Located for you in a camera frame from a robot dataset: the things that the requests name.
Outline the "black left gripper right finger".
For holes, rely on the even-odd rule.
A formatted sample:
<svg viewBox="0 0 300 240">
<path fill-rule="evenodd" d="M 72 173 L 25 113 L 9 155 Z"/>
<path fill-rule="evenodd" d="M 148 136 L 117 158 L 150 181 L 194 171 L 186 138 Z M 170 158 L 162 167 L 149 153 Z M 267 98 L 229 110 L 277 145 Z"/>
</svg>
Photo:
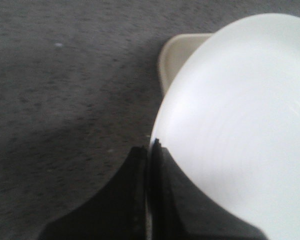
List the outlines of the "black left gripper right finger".
<svg viewBox="0 0 300 240">
<path fill-rule="evenodd" d="M 257 227 L 205 195 L 156 139 L 148 168 L 148 199 L 154 240 L 265 240 Z"/>
</svg>

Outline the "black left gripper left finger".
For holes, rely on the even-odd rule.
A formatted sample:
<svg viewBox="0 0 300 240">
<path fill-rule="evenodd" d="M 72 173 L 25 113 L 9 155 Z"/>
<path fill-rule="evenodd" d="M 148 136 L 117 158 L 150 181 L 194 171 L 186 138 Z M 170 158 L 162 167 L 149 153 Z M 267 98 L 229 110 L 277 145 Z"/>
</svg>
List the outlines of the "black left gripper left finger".
<svg viewBox="0 0 300 240">
<path fill-rule="evenodd" d="M 90 200 L 50 222 L 41 240 L 146 239 L 147 150 L 132 147 L 115 175 Z"/>
</svg>

